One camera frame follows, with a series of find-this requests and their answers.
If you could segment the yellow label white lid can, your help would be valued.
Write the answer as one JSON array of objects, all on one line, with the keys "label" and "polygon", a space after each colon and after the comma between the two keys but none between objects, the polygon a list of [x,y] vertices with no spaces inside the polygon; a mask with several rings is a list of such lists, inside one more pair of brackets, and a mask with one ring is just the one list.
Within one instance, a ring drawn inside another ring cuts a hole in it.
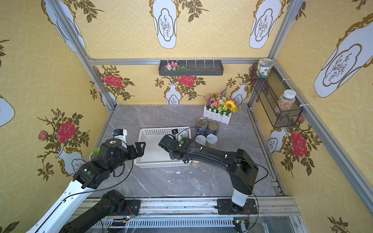
[{"label": "yellow label white lid can", "polygon": [[206,145],[207,138],[204,135],[197,135],[195,138],[195,142],[201,144],[201,145]]}]

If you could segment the green label white lid can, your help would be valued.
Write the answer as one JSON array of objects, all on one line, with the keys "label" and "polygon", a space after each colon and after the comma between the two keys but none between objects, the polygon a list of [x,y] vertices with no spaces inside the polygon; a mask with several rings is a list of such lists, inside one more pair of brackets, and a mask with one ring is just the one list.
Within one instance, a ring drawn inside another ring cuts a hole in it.
[{"label": "green label white lid can", "polygon": [[214,134],[209,134],[206,136],[206,145],[210,148],[215,148],[218,143],[218,137]]}]

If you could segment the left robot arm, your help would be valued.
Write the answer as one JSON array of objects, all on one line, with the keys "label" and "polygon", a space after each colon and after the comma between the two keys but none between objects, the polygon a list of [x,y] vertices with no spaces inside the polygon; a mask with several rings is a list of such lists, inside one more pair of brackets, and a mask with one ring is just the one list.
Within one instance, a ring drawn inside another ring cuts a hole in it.
[{"label": "left robot arm", "polygon": [[142,157],[145,147],[145,142],[127,145],[119,138],[106,140],[100,146],[99,155],[79,168],[64,193],[29,232],[84,233],[104,217],[127,210],[124,196],[109,187],[98,204],[73,221],[68,221],[83,201],[91,193],[99,191],[101,183],[118,167],[126,161]]}]

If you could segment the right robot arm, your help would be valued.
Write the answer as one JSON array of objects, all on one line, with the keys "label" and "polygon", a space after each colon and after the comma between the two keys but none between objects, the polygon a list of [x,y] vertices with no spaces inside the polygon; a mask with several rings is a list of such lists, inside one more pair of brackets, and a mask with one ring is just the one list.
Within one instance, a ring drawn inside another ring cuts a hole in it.
[{"label": "right robot arm", "polygon": [[164,136],[159,147],[168,152],[170,159],[184,163],[200,161],[225,170],[234,188],[231,201],[243,207],[247,198],[252,195],[259,172],[256,164],[245,150],[224,151],[202,145],[189,138],[174,139]]}]

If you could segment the orange label white lid can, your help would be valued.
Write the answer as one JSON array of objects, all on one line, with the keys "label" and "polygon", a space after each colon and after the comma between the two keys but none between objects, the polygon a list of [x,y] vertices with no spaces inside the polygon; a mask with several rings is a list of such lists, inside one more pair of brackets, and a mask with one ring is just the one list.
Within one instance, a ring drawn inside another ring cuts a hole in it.
[{"label": "orange label white lid can", "polygon": [[196,160],[192,160],[191,163],[192,163],[193,165],[196,165],[196,166],[200,166],[200,165],[202,164],[202,162],[200,162],[200,161],[196,161]]}]

